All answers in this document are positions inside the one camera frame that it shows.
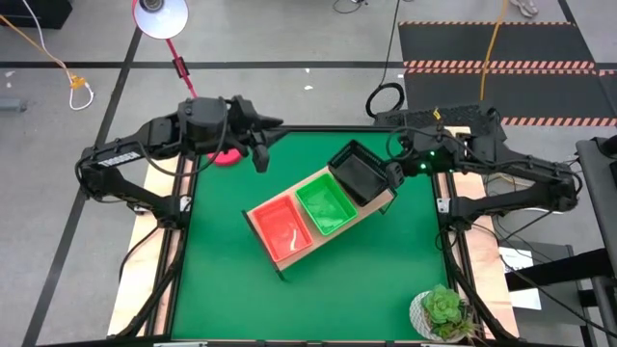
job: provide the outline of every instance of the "shoe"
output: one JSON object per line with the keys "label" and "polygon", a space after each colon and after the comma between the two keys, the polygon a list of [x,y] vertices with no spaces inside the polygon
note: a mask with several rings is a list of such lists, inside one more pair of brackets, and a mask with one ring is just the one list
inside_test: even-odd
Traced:
{"label": "shoe", "polygon": [[533,3],[533,0],[510,0],[510,3],[518,6],[521,13],[527,18],[533,18],[538,14],[538,8]]}

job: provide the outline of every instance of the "white pot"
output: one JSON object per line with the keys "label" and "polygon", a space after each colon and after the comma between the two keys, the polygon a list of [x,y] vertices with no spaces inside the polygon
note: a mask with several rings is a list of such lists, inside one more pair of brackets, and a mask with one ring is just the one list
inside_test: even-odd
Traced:
{"label": "white pot", "polygon": [[424,307],[422,306],[422,298],[427,296],[428,293],[430,293],[430,291],[425,291],[425,292],[417,294],[414,300],[412,301],[412,304],[409,306],[409,319],[412,321],[412,325],[414,326],[414,329],[416,329],[416,331],[419,334],[424,336],[424,338],[432,340],[432,341],[439,341],[439,342],[460,341],[463,337],[465,337],[463,334],[461,334],[460,336],[454,336],[452,338],[444,340],[439,335],[431,333],[432,331],[431,323],[426,319],[426,315],[424,314]]}

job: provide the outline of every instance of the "succulent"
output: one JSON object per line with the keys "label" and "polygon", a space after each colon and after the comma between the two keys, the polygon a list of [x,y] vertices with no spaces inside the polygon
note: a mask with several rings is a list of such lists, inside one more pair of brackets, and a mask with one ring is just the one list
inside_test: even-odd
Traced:
{"label": "succulent", "polygon": [[422,307],[430,320],[432,333],[444,340],[472,336],[475,332],[471,307],[452,289],[437,285],[422,299]]}

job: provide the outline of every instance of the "plastic container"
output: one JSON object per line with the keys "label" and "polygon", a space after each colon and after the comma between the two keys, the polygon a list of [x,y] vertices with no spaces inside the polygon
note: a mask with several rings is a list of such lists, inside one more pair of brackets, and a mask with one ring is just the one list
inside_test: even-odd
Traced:
{"label": "plastic container", "polygon": [[312,245],[312,237],[290,196],[258,207],[254,212],[263,241],[275,262]]}
{"label": "plastic container", "polygon": [[359,206],[367,205],[388,189],[385,165],[377,154],[355,140],[328,162],[330,172]]}
{"label": "plastic container", "polygon": [[330,235],[358,216],[356,206],[328,173],[296,191],[296,197],[322,235]]}

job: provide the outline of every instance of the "green bin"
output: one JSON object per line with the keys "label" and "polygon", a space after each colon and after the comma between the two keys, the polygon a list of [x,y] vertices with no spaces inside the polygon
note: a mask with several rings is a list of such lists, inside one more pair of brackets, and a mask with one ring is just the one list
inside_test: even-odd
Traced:
{"label": "green bin", "polygon": [[358,216],[354,204],[329,173],[320,175],[298,189],[296,197],[324,236]]}

